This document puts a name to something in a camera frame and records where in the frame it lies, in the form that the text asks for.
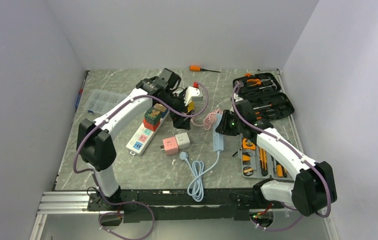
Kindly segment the blue power strip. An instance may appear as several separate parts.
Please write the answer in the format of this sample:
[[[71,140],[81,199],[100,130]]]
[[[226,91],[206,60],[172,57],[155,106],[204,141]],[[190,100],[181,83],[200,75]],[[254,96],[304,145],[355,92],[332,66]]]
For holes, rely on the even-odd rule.
[[[220,133],[216,132],[216,129],[218,128],[218,125],[220,124],[222,120],[222,114],[217,113],[216,115],[216,121],[212,125],[213,129],[213,135],[212,135],[212,142],[213,142],[213,151],[214,152],[221,152],[224,150],[224,136]]]

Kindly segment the black tool case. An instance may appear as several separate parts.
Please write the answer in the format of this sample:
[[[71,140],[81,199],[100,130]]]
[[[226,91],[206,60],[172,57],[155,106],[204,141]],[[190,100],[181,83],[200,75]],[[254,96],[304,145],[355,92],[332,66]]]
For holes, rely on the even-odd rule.
[[[295,111],[287,95],[281,92],[277,78],[270,72],[247,73],[232,83],[233,86],[243,83],[237,96],[251,103],[257,120],[279,120]]]

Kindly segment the grey tool tray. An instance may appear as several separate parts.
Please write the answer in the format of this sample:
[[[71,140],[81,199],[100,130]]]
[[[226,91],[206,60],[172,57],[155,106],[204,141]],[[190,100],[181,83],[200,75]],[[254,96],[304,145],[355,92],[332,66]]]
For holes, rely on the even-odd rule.
[[[276,158],[247,138],[241,138],[237,155],[241,160],[241,174],[245,178],[293,181]]]

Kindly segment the pink cube plug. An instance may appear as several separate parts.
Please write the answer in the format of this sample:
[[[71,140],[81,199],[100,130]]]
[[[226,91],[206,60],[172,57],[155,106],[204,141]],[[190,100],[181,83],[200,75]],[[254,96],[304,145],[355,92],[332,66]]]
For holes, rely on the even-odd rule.
[[[179,146],[174,136],[163,139],[162,143],[160,150],[164,151],[165,155],[169,156],[179,152]]]

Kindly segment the white power strip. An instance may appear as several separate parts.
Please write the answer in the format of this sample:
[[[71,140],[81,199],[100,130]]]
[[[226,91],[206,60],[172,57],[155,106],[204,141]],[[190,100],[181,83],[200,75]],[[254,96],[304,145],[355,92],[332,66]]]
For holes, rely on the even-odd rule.
[[[160,119],[160,126],[163,124],[166,117],[164,119]],[[155,136],[155,134],[157,133],[160,126],[157,128],[156,131],[150,131],[149,129],[146,129],[144,127],[142,122],[133,134],[133,136],[130,138],[128,143],[126,144],[126,148],[129,151],[129,153],[133,156],[141,156],[146,150],[151,140],[153,139],[153,137]]]

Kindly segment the clear screw box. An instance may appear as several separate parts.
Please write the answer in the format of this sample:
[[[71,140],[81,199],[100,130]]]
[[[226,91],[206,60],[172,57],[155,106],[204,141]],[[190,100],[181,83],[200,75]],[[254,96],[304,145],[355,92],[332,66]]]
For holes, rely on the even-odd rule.
[[[84,110],[91,114],[103,115],[127,97],[126,94],[95,89],[91,91]]]

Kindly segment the white cube plug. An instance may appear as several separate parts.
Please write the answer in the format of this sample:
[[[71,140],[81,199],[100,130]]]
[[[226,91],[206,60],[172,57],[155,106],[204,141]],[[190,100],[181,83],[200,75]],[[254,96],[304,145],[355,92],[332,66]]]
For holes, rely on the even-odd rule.
[[[175,139],[179,150],[188,148],[191,144],[190,138],[186,132],[176,134]]]

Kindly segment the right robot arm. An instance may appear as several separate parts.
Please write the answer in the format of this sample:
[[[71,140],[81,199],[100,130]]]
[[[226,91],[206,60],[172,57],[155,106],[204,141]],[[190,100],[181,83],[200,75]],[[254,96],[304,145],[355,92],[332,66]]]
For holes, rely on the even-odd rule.
[[[337,200],[333,170],[326,161],[306,156],[278,132],[268,121],[249,122],[241,113],[249,102],[237,101],[233,110],[224,110],[216,132],[226,136],[243,136],[277,160],[292,182],[268,178],[253,186],[253,203],[263,208],[270,202],[294,207],[301,215],[330,215]]]

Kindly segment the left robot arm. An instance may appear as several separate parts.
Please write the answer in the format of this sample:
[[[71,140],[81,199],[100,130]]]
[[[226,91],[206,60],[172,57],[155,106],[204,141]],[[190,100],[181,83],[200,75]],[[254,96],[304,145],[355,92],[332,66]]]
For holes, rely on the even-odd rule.
[[[189,105],[208,99],[207,90],[199,89],[202,86],[200,83],[195,82],[178,91],[180,82],[180,76],[165,68],[159,76],[139,81],[127,97],[104,115],[80,122],[74,160],[81,158],[88,167],[78,170],[74,163],[73,170],[77,174],[91,172],[101,195],[100,202],[106,209],[114,210],[122,202],[121,187],[113,170],[117,157],[114,140],[119,132],[156,103],[173,114],[175,128],[189,130],[193,117]]]

